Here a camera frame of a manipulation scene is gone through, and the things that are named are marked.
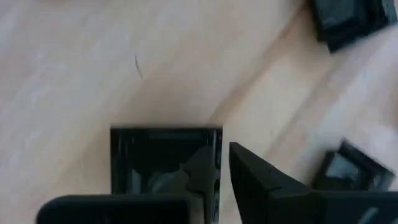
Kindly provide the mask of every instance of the wooden floor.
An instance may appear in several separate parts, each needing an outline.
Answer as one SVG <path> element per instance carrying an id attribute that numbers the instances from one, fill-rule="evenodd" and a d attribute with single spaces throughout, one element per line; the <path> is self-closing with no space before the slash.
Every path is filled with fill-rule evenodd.
<path id="1" fill-rule="evenodd" d="M 343 137 L 398 170 L 397 37 L 331 56 L 297 0 L 0 0 L 0 223 L 109 193 L 116 124 L 223 125 L 221 223 L 230 141 L 303 182 Z"/>

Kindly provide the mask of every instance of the light wood surface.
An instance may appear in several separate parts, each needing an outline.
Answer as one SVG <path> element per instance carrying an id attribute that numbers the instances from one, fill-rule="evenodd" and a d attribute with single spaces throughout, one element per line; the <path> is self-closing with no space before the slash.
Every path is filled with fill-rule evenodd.
<path id="1" fill-rule="evenodd" d="M 293 0 L 0 1 L 0 223 L 109 193 L 114 124 L 222 124 L 221 223 L 229 141 L 304 182 L 344 136 L 396 170 L 397 36 L 331 56 Z"/>

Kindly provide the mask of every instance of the wood grain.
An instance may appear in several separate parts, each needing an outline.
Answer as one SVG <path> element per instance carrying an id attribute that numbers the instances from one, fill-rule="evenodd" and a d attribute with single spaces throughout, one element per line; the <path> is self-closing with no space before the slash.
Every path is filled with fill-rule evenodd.
<path id="1" fill-rule="evenodd" d="M 396 27 L 331 56 L 303 1 L 0 8 L 0 223 L 33 223 L 59 195 L 109 193 L 117 124 L 222 124 L 221 223 L 240 222 L 229 141 L 304 182 L 343 136 L 398 168 Z"/>

